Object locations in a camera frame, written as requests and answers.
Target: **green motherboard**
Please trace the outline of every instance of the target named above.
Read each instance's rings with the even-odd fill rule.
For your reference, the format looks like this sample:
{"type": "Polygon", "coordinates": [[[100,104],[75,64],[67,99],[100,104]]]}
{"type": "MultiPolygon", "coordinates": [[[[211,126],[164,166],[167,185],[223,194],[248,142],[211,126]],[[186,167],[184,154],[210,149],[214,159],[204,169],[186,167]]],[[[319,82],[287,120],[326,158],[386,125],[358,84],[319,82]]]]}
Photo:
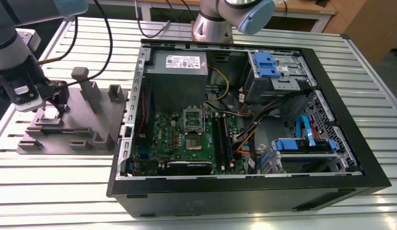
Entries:
{"type": "MultiPolygon", "coordinates": [[[[236,118],[232,115],[216,115],[227,121],[226,132],[232,137],[238,133],[236,118]]],[[[156,176],[164,162],[211,162],[210,174],[244,174],[243,159],[234,158],[220,167],[220,153],[216,152],[218,135],[214,133],[215,115],[186,114],[155,114],[152,145],[148,149],[139,147],[137,152],[143,156],[139,161],[139,176],[156,176]],[[200,126],[202,132],[184,132],[184,125],[200,126]]]]}

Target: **slotted metal table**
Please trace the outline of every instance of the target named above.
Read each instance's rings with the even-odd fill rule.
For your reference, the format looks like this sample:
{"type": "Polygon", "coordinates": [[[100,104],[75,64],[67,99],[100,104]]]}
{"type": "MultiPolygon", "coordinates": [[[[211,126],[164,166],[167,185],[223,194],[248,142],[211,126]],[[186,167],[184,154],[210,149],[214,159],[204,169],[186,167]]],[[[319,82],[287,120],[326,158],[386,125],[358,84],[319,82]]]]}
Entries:
{"type": "MultiPolygon", "coordinates": [[[[109,20],[115,49],[99,87],[129,88],[143,36],[135,21],[109,20]]],[[[153,34],[161,23],[141,22],[153,34]]],[[[41,59],[60,56],[73,37],[72,22],[63,22],[41,59]]],[[[101,68],[108,50],[101,19],[80,18],[72,53],[43,66],[51,79],[71,80],[71,70],[101,68]]],[[[191,26],[171,24],[157,39],[190,40],[191,26]]],[[[31,229],[391,229],[397,230],[397,99],[352,42],[335,34],[263,30],[254,36],[234,31],[242,44],[312,48],[342,96],[393,186],[356,196],[319,211],[199,217],[132,218],[105,197],[111,156],[19,155],[17,142],[33,113],[11,106],[0,122],[0,228],[31,229]]]]}

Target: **ram slot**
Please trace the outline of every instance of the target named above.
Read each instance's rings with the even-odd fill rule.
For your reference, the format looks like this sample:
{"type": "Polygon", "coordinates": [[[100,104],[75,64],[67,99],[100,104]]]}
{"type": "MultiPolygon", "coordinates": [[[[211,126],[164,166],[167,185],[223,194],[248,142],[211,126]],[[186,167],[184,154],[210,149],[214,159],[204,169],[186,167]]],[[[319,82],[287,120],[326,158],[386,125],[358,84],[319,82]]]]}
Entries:
{"type": "Polygon", "coordinates": [[[224,167],[226,169],[228,169],[230,161],[228,161],[227,144],[226,144],[224,122],[222,117],[218,118],[216,125],[218,125],[218,137],[220,139],[220,146],[222,146],[222,159],[223,159],[224,167]]]}
{"type": "Polygon", "coordinates": [[[222,147],[222,136],[219,135],[219,125],[218,125],[219,117],[216,115],[212,116],[212,139],[214,139],[214,151],[215,151],[215,164],[216,168],[224,170],[224,162],[223,162],[223,147],[222,147]]]}
{"type": "Polygon", "coordinates": [[[234,158],[232,158],[232,148],[231,148],[231,136],[230,136],[230,127],[228,127],[228,121],[227,121],[227,117],[223,116],[223,131],[224,131],[224,134],[223,134],[223,143],[224,143],[224,149],[226,149],[226,155],[224,155],[224,161],[226,161],[226,165],[230,167],[234,167],[234,164],[232,164],[232,161],[234,161],[234,158]]]}

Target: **motherboard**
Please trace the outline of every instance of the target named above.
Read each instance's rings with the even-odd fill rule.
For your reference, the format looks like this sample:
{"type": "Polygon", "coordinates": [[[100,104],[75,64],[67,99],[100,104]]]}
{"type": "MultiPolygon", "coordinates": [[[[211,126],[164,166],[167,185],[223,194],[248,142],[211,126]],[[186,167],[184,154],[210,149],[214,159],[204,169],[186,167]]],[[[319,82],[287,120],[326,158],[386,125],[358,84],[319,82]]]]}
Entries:
{"type": "Polygon", "coordinates": [[[133,174],[244,174],[242,156],[234,156],[231,151],[236,133],[232,115],[202,115],[199,109],[186,109],[179,114],[156,113],[152,144],[137,146],[133,174]]]}

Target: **open computer chassis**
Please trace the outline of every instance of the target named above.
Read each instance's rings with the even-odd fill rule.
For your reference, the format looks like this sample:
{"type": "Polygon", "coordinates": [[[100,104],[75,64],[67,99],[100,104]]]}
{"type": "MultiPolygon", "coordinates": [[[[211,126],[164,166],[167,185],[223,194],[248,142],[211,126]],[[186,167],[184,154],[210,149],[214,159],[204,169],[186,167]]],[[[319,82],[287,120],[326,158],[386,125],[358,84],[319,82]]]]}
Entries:
{"type": "Polygon", "coordinates": [[[316,210],[355,195],[390,186],[358,126],[342,102],[312,49],[259,45],[141,40],[132,93],[125,110],[124,133],[117,143],[107,196],[116,198],[135,217],[194,216],[227,213],[264,213],[316,210]],[[314,173],[238,174],[210,176],[136,177],[123,173],[131,155],[135,117],[140,107],[144,62],[153,50],[296,53],[303,57],[310,81],[315,81],[324,108],[332,115],[336,135],[351,157],[350,169],[326,176],[314,173]]]}

